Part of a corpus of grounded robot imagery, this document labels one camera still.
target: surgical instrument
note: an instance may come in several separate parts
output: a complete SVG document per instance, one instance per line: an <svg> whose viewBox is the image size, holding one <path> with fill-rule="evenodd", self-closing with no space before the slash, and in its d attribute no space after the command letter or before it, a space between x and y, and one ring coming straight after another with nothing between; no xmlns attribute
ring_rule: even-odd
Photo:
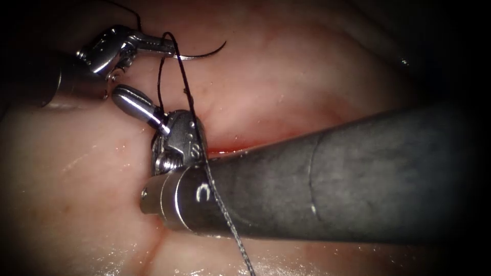
<svg viewBox="0 0 491 276"><path fill-rule="evenodd" d="M461 237L477 146L440 103L209 161L238 232L260 239L438 244ZM175 231L229 236L203 164L152 177L140 208Z"/></svg>

